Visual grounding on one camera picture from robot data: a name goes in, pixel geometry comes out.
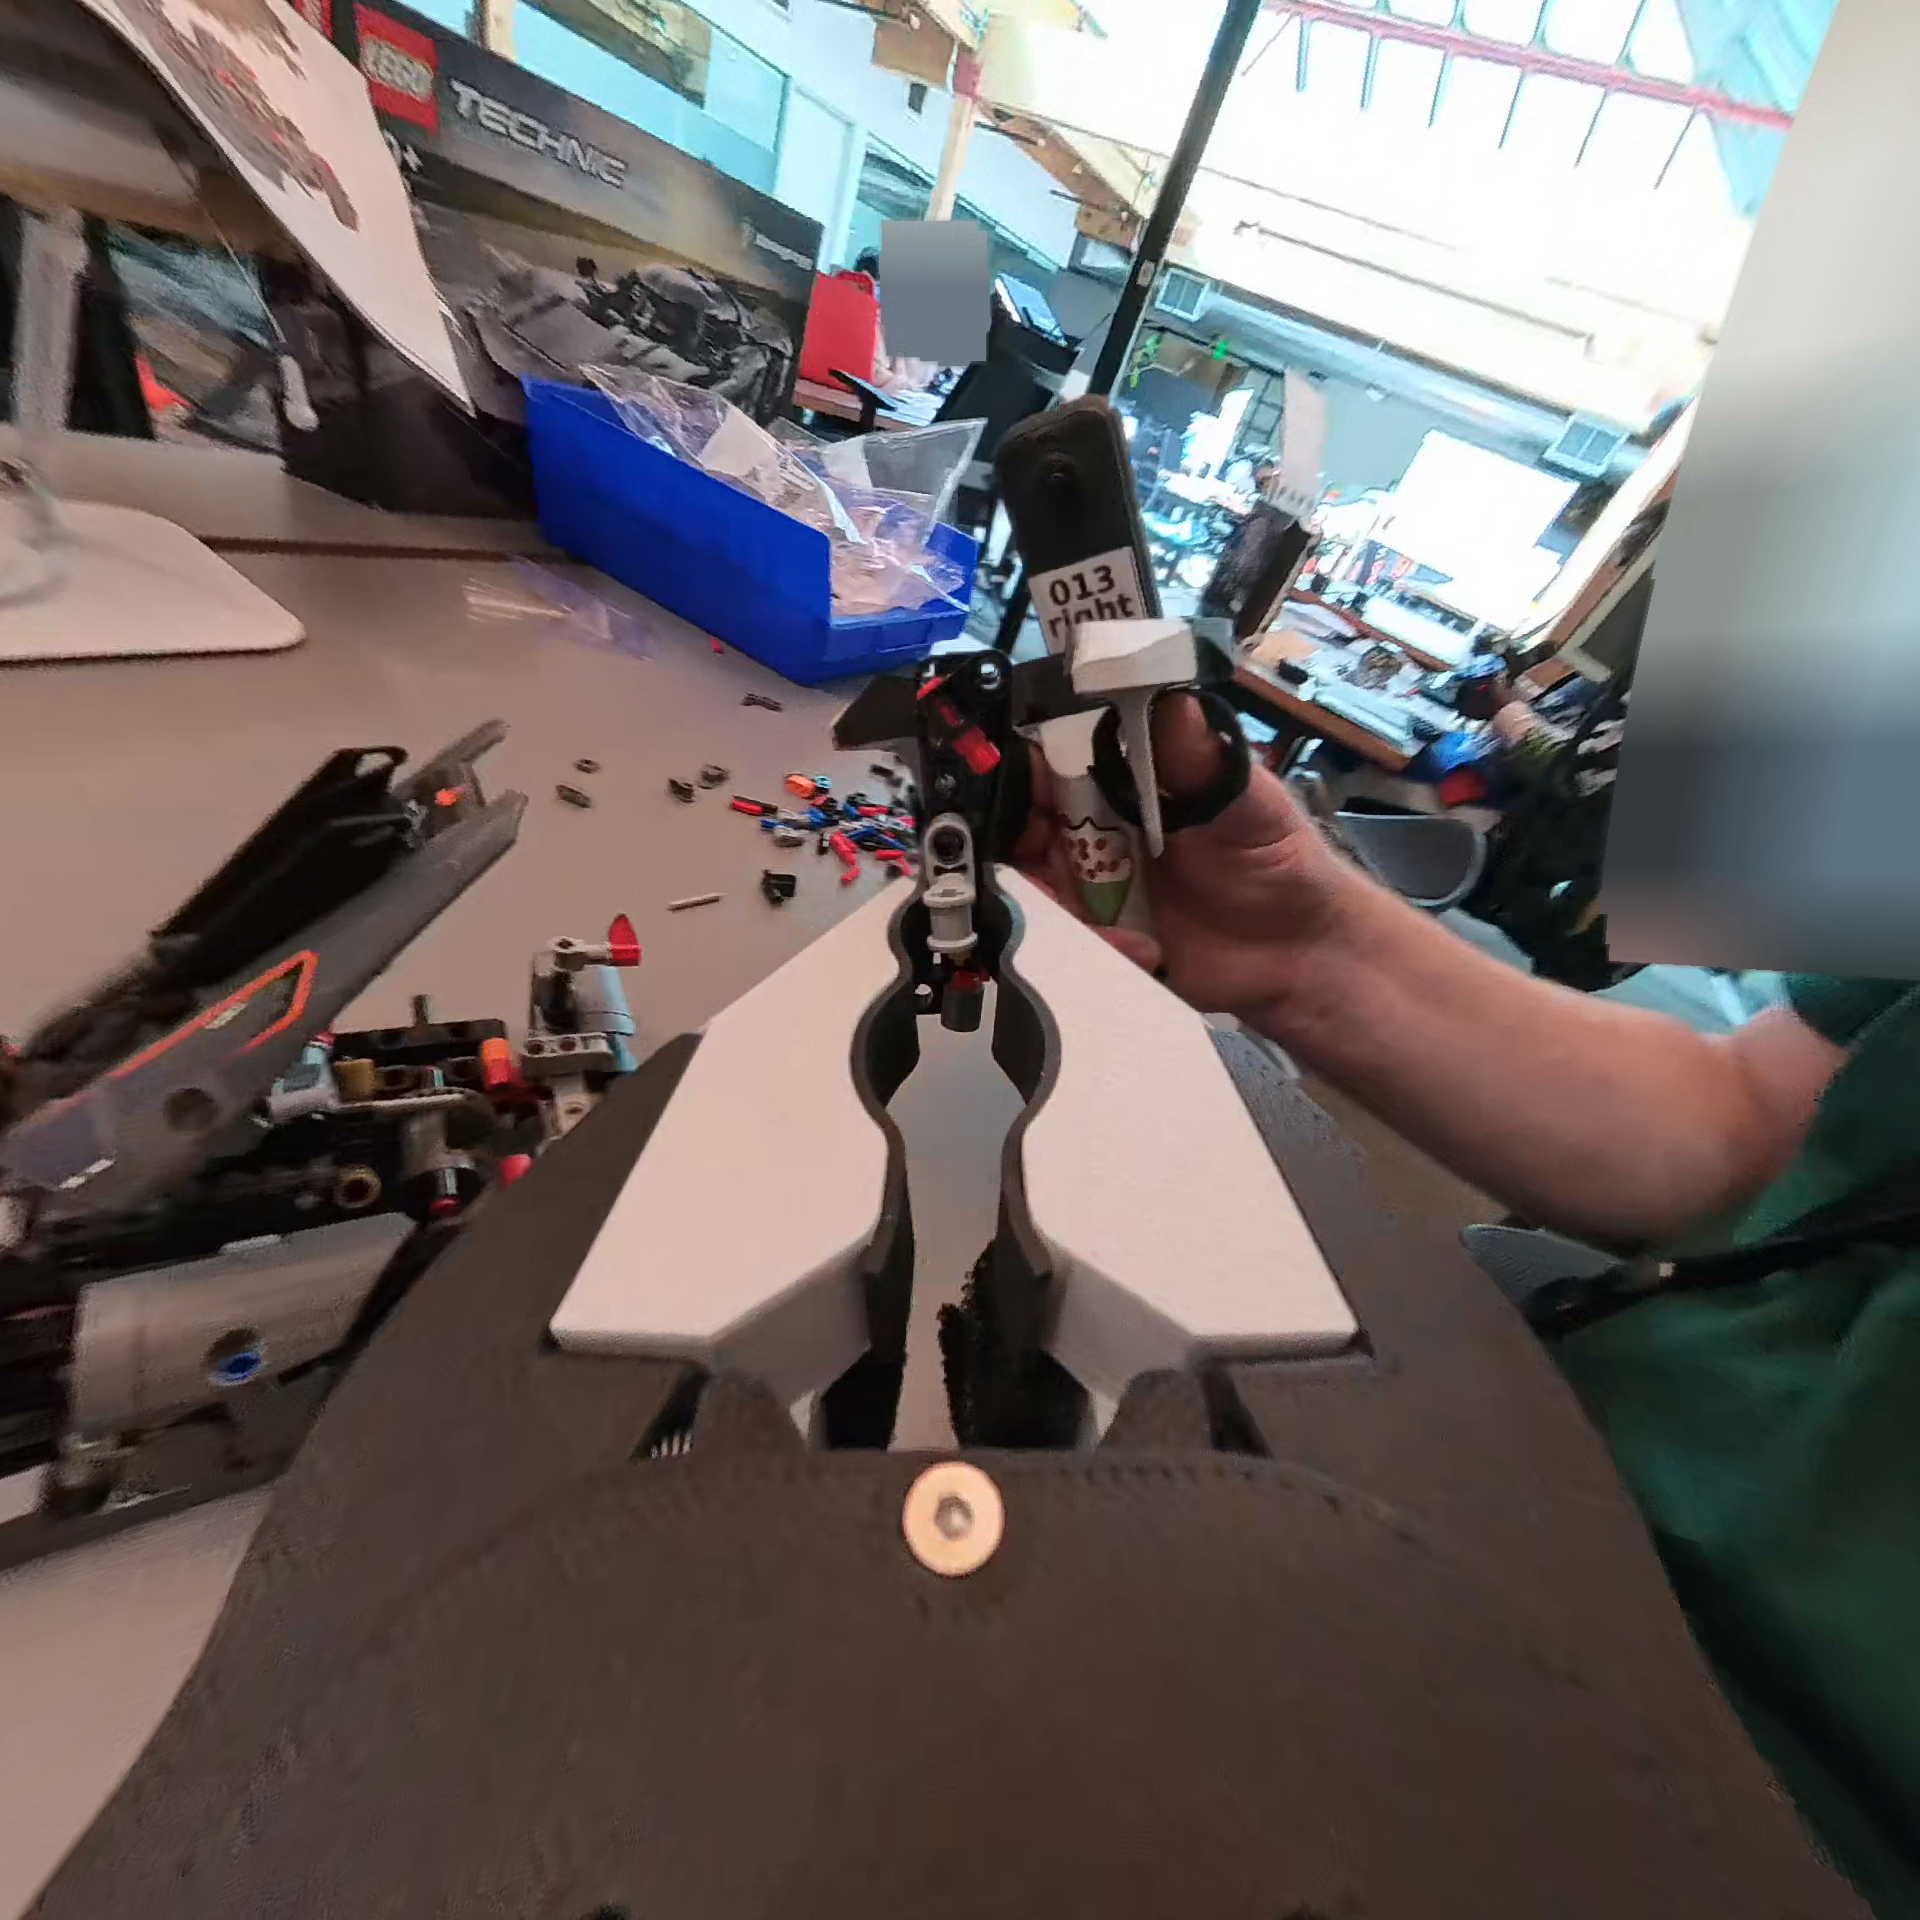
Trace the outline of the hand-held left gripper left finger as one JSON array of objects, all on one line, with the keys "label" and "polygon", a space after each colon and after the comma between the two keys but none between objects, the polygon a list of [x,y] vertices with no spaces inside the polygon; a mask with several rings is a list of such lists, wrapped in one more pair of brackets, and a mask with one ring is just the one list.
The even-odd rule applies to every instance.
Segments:
[{"label": "hand-held left gripper left finger", "polygon": [[895,880],[697,1033],[548,1320],[565,1352],[707,1373],[906,1365],[899,1131],[867,1053],[911,992]]}]

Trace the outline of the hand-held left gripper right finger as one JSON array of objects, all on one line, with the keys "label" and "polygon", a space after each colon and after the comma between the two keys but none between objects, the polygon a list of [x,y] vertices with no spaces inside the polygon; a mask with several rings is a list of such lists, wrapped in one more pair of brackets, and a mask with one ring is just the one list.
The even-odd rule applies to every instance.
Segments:
[{"label": "hand-held left gripper right finger", "polygon": [[1055,1055],[1017,1150],[1049,1352],[1083,1388],[1124,1388],[1343,1350],[1355,1313],[1206,1022],[1031,880],[999,885]]}]

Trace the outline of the black lego sub-assembly red pins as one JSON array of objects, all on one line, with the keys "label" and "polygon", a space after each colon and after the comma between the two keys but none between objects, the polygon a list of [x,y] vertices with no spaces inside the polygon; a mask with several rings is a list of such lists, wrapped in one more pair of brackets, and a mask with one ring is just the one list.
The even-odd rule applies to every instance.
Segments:
[{"label": "black lego sub-assembly red pins", "polygon": [[1036,798],[1021,685],[1006,653],[975,651],[926,660],[915,695],[919,885],[906,947],[924,1009],[975,1033],[1012,935],[1001,868]]}]

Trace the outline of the grey lego sub-assembly red parts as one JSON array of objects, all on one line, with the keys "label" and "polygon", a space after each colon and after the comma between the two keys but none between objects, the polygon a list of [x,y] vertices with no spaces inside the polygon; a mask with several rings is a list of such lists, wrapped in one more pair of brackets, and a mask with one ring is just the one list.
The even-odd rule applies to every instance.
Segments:
[{"label": "grey lego sub-assembly red parts", "polygon": [[597,939],[557,937],[538,950],[519,1079],[534,1093],[546,1145],[572,1134],[615,1080],[636,1070],[638,1023],[623,974],[639,967],[630,917]]}]

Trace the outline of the large lego vehicle model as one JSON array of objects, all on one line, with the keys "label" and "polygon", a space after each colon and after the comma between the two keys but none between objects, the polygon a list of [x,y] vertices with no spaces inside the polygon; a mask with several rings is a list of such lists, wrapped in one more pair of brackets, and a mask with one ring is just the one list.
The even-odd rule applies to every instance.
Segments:
[{"label": "large lego vehicle model", "polygon": [[485,721],[323,765],[82,997],[4,1040],[2,1565],[279,1476],[533,1141],[500,1022],[348,1028],[514,848]]}]

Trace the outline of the person's right forearm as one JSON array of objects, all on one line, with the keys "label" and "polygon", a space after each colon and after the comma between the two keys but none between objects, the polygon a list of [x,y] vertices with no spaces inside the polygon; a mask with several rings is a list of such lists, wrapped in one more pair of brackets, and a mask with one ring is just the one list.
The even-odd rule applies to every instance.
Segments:
[{"label": "person's right forearm", "polygon": [[1265,1022],[1285,1052],[1506,1211],[1587,1240],[1675,1240],[1751,1201],[1846,1057],[1786,1006],[1707,1037],[1523,975],[1335,855],[1277,895]]}]

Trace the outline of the pile of small lego pieces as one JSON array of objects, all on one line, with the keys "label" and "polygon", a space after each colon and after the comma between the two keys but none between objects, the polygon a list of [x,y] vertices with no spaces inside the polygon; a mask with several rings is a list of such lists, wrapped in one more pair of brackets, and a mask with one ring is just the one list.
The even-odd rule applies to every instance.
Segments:
[{"label": "pile of small lego pieces", "polygon": [[[599,773],[597,759],[575,759],[575,776],[555,781],[553,799],[569,808],[591,808],[597,796],[582,781]],[[839,791],[822,775],[789,775],[779,799],[761,799],[737,791],[732,768],[723,760],[703,760],[693,780],[670,775],[663,791],[682,807],[703,798],[723,799],[727,814],[755,825],[767,855],[795,855],[810,848],[835,864],[842,887],[852,887],[869,871],[887,880],[921,876],[921,855],[908,845],[911,823],[906,807],[893,799],[869,799],[858,791]],[[755,891],[767,905],[791,905],[799,893],[799,876],[786,868],[761,868]]]}]

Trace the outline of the black lego set box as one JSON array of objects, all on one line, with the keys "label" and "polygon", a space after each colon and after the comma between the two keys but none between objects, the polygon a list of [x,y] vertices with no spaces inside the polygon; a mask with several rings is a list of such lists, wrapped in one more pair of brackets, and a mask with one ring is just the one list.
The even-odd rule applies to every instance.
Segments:
[{"label": "black lego set box", "polygon": [[820,225],[405,5],[326,5],[414,205],[469,406],[339,295],[268,275],[316,425],[286,471],[385,512],[530,519],[524,381],[636,368],[758,425],[799,373]]}]

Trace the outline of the open lego instruction booklet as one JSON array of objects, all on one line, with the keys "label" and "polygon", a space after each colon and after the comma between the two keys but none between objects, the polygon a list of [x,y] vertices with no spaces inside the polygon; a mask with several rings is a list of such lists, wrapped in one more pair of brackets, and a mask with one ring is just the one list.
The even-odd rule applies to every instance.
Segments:
[{"label": "open lego instruction booklet", "polygon": [[86,1],[277,228],[450,401],[473,399],[362,71],[277,1]]}]

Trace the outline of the person's right hand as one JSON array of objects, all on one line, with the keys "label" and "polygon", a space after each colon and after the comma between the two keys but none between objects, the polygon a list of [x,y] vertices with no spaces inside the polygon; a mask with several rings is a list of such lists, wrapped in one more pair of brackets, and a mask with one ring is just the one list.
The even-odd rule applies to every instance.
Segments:
[{"label": "person's right hand", "polygon": [[[1187,691],[1158,695],[1153,737],[1164,805],[1205,799],[1244,749],[1231,711],[1221,719]],[[1071,856],[1071,823],[1083,808],[1067,799],[1041,728],[1027,736],[1027,759],[1029,799],[1006,855],[1067,915],[1095,926]],[[1307,985],[1313,947],[1327,927],[1331,888],[1351,878],[1282,781],[1247,760],[1231,805],[1170,831],[1162,856],[1137,864],[1150,927],[1095,933],[1197,1013],[1282,1043],[1290,1004]]]}]

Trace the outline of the clear plastic bags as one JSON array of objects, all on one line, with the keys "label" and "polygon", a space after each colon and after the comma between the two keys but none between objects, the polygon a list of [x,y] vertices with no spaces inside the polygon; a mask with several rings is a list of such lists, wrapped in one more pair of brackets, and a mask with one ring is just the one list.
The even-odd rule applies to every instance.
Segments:
[{"label": "clear plastic bags", "polygon": [[941,557],[932,536],[975,457],[983,421],[822,440],[789,422],[761,425],[732,399],[658,373],[589,363],[586,375],[639,443],[822,535],[835,615],[967,604],[965,563]]}]

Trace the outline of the blue bin with plastic bags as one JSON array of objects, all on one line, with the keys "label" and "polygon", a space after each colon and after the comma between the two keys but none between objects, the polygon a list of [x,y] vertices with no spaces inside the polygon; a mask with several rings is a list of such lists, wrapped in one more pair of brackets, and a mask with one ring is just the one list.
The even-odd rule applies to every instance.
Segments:
[{"label": "blue bin with plastic bags", "polygon": [[929,547],[956,595],[837,615],[829,536],[630,432],[594,389],[525,375],[524,422],[546,541],[804,687],[910,665],[969,624],[975,541]]}]

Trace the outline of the red box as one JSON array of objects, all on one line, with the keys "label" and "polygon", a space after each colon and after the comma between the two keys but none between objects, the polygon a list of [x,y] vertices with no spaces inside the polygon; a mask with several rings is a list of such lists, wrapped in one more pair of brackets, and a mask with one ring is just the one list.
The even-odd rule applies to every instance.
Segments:
[{"label": "red box", "polygon": [[799,337],[795,397],[879,391],[878,278],[865,270],[815,271]]}]

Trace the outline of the black metal pole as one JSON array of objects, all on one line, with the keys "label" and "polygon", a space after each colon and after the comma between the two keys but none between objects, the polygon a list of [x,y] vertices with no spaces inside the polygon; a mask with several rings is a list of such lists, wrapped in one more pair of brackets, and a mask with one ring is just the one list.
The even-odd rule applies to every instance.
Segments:
[{"label": "black metal pole", "polygon": [[1254,31],[1262,8],[1262,1],[1229,1],[1223,7],[1158,193],[1140,228],[1124,287],[1089,375],[1090,397],[1113,395],[1115,379],[1132,363],[1145,309],[1169,262],[1172,233],[1183,214],[1199,160],[1206,156],[1217,119],[1236,80],[1245,44]]}]

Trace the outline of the white book stand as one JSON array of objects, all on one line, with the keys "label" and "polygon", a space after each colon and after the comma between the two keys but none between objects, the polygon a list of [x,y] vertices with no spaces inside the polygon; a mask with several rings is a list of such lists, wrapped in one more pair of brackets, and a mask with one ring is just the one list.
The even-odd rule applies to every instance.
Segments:
[{"label": "white book stand", "polygon": [[2,665],[274,655],[302,619],[181,526],[2,461]]}]

